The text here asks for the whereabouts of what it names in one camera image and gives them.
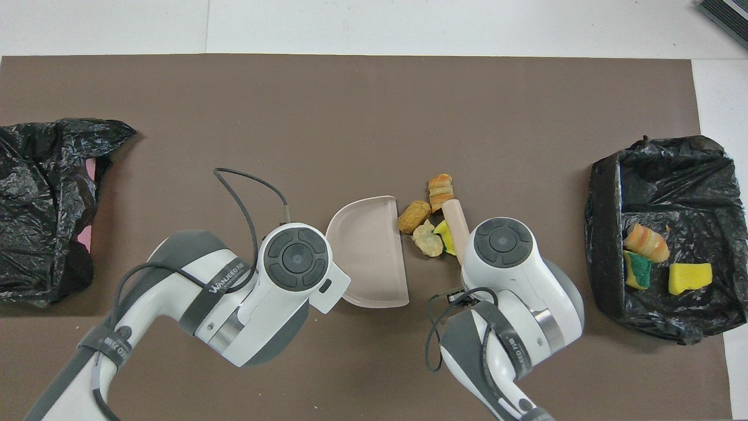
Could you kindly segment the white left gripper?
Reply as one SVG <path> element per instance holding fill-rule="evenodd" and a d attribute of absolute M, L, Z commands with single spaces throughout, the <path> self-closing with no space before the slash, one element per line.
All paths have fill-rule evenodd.
<path fill-rule="evenodd" d="M 347 291 L 351 278 L 331 263 L 320 283 L 313 288 L 309 303 L 323 314 L 329 313 Z"/>

